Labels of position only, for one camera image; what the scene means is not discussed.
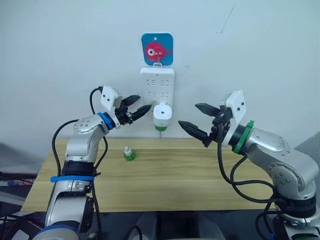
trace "wooden tabletop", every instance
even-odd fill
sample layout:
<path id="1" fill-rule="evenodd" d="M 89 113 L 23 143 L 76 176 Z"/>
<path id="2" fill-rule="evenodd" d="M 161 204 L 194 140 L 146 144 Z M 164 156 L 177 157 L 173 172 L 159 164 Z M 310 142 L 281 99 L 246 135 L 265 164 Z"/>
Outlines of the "wooden tabletop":
<path id="1" fill-rule="evenodd" d="M 61 166 L 66 139 L 58 139 L 56 150 Z M 217 144 L 205 148 L 196 139 L 108 139 L 109 150 L 98 168 L 96 195 L 101 212 L 187 211 L 262 209 L 265 204 L 247 201 L 225 182 L 219 171 Z M 123 153 L 129 146 L 136 159 L 128 162 Z M 99 146 L 98 156 L 104 151 Z M 223 149 L 227 174 L 241 158 Z M 53 188 L 51 176 L 57 166 L 52 152 L 42 166 L 22 211 L 46 211 Z M 265 180 L 269 176 L 258 166 L 245 161 L 235 173 L 236 181 Z M 259 199 L 269 198 L 272 191 L 261 184 L 239 187 L 243 193 Z"/>

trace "green bottle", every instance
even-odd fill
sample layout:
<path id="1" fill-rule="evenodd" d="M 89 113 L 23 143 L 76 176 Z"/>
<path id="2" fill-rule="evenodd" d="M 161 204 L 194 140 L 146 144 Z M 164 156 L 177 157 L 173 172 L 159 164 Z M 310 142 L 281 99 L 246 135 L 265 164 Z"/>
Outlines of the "green bottle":
<path id="1" fill-rule="evenodd" d="M 130 147 L 124 148 L 124 154 L 123 154 L 125 160 L 127 161 L 133 161 L 136 158 L 136 152 L 132 150 Z"/>

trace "pink fish sticker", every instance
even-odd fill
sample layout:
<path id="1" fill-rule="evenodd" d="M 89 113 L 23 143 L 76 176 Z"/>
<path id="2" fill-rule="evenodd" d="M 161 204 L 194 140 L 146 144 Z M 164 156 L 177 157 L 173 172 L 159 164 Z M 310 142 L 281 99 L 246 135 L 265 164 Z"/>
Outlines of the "pink fish sticker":
<path id="1" fill-rule="evenodd" d="M 172 54 L 172 50 L 167 51 L 160 43 L 153 41 L 145 48 L 145 55 L 152 62 L 161 61 L 167 54 Z"/>

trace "blue square sticker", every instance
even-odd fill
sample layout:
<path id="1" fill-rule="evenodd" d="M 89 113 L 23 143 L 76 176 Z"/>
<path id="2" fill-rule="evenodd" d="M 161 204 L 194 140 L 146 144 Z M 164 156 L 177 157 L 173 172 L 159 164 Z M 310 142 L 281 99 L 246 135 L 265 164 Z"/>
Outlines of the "blue square sticker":
<path id="1" fill-rule="evenodd" d="M 160 62 L 171 65 L 174 61 L 174 38 L 170 33 L 145 33 L 142 35 L 144 61 L 152 66 Z"/>

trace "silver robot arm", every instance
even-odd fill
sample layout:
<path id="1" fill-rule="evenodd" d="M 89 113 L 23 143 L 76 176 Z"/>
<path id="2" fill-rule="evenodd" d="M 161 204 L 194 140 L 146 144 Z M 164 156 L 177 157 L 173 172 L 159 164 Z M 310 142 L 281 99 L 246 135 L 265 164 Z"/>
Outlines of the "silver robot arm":
<path id="1" fill-rule="evenodd" d="M 246 113 L 242 91 L 226 95 L 220 108 L 206 103 L 195 105 L 201 112 L 211 117 L 211 133 L 198 129 L 187 121 L 179 121 L 180 126 L 191 136 L 208 147 L 212 141 L 218 142 L 219 126 L 222 125 L 223 146 L 247 157 L 255 165 L 265 170 L 275 186 L 275 195 L 282 201 L 276 202 L 277 210 L 284 211 L 274 221 L 277 239 L 293 240 L 300 237 L 320 236 L 320 211 L 316 206 L 316 183 L 319 174 L 317 163 L 308 155 L 289 147 L 280 136 L 254 128 L 251 121 L 240 125 Z"/>
<path id="2" fill-rule="evenodd" d="M 34 240 L 78 240 L 79 233 L 87 232 L 92 224 L 94 199 L 88 194 L 96 177 L 94 163 L 99 142 L 113 128 L 132 124 L 151 108 L 145 105 L 136 112 L 128 106 L 139 99 L 132 95 L 124 100 L 109 86 L 101 88 L 101 103 L 105 113 L 97 113 L 78 120 L 73 136 L 68 140 L 61 176 L 53 176 L 54 187 L 45 217 L 45 228 Z"/>

